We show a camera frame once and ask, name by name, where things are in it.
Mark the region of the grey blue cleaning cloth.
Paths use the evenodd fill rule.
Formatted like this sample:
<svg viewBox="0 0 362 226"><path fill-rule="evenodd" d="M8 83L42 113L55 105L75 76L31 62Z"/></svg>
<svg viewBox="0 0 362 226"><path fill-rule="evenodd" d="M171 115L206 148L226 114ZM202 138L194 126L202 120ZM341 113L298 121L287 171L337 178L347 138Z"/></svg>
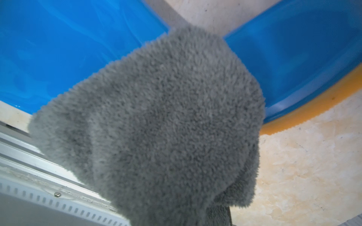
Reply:
<svg viewBox="0 0 362 226"><path fill-rule="evenodd" d="M133 226L230 226L255 194L264 118L256 78L191 25L57 96L28 130Z"/></svg>

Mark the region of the blue rubber boot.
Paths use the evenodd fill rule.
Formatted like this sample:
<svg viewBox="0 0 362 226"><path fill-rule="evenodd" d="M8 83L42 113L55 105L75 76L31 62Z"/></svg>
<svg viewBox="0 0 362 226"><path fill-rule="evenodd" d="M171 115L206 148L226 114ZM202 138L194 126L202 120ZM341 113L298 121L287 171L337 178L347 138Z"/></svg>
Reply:
<svg viewBox="0 0 362 226"><path fill-rule="evenodd" d="M26 131L42 105L170 27L145 1L1 1L1 122ZM262 134L362 88L361 1L280 1L225 41L262 87Z"/></svg>

